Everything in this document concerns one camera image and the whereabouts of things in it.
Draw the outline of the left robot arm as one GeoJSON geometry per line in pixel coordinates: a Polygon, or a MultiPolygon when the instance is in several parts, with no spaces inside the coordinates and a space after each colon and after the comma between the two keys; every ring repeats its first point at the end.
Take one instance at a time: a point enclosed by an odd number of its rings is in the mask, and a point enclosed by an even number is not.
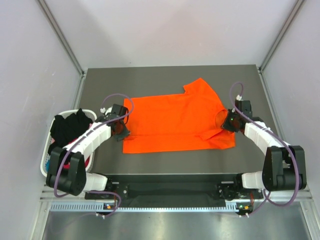
{"type": "Polygon", "coordinates": [[[114,137],[122,141],[130,135],[124,120],[129,119],[127,107],[114,104],[102,109],[98,117],[82,135],[71,143],[51,150],[46,175],[46,185],[55,190],[78,196],[82,192],[96,191],[102,198],[109,198],[114,191],[108,178],[97,173],[89,173],[85,162],[106,140],[114,137]]]}

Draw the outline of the orange t-shirt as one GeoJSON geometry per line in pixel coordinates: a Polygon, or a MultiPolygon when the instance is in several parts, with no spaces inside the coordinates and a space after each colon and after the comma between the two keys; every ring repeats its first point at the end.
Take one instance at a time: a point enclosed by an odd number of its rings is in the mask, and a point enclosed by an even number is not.
{"type": "Polygon", "coordinates": [[[130,135],[124,154],[225,150],[236,145],[235,134],[222,129],[228,111],[202,78],[184,85],[184,93],[135,97],[123,105],[131,110],[130,135]]]}

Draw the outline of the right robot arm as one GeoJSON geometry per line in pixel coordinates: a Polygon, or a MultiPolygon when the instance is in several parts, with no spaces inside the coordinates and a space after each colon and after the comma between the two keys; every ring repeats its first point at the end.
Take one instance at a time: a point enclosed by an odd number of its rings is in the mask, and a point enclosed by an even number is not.
{"type": "Polygon", "coordinates": [[[305,151],[299,145],[284,142],[259,117],[253,117],[249,100],[234,101],[221,128],[231,133],[242,133],[264,154],[261,171],[239,173],[233,192],[245,198],[252,189],[269,192],[303,190],[307,186],[305,151]]]}

